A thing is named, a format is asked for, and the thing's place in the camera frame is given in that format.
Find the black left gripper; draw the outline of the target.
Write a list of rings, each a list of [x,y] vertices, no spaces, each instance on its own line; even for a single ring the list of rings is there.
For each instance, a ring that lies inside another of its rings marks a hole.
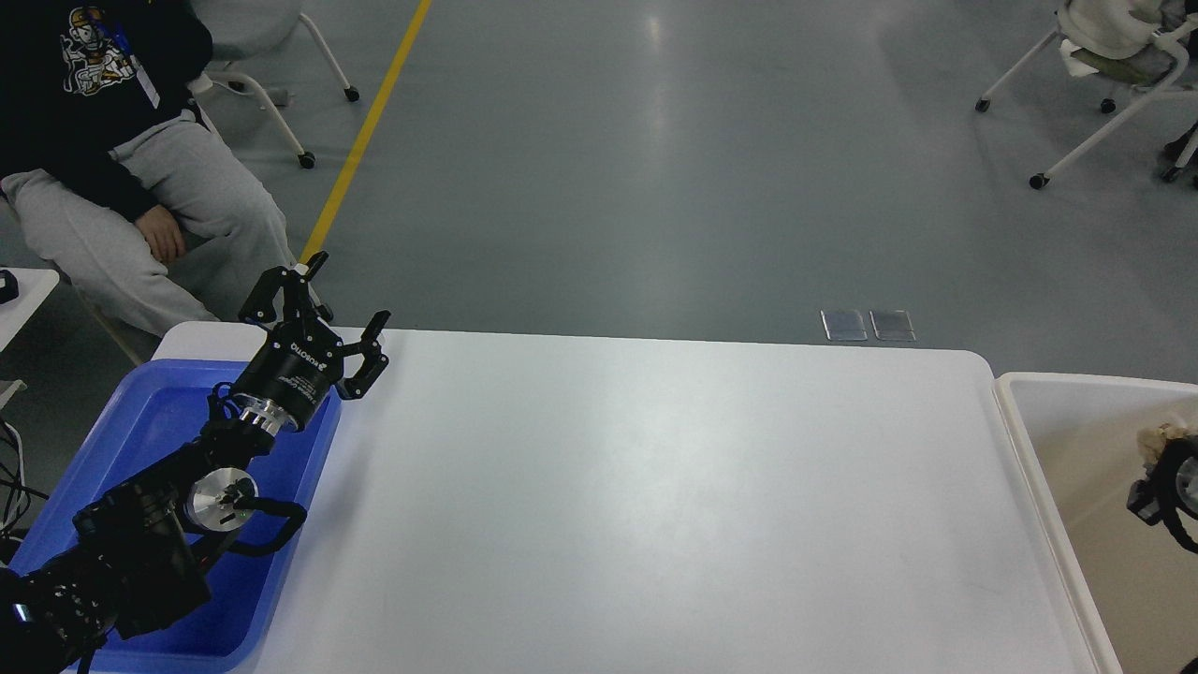
[[[329,321],[329,306],[311,290],[329,253],[317,251],[307,263],[276,266],[258,277],[252,295],[237,312],[241,323],[266,326],[279,320],[322,318]],[[278,323],[265,344],[235,379],[231,394],[240,400],[270,401],[286,414],[296,431],[311,423],[317,406],[335,384],[343,401],[361,400],[389,365],[380,342],[391,311],[373,315],[358,341],[341,344],[323,323]],[[343,359],[362,357],[352,376],[343,376]]]

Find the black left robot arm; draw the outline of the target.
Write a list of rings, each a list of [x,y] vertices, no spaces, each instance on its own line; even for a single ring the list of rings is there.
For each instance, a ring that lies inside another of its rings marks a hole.
[[[266,340],[238,379],[214,384],[196,439],[81,508],[75,546],[29,573],[4,570],[5,673],[85,673],[111,631],[167,630],[208,602],[222,555],[272,555],[300,532],[305,508],[261,494],[252,460],[279,432],[303,431],[331,389],[363,397],[388,364],[379,338],[389,312],[353,344],[329,328],[311,296],[327,256],[258,278],[240,320]]]

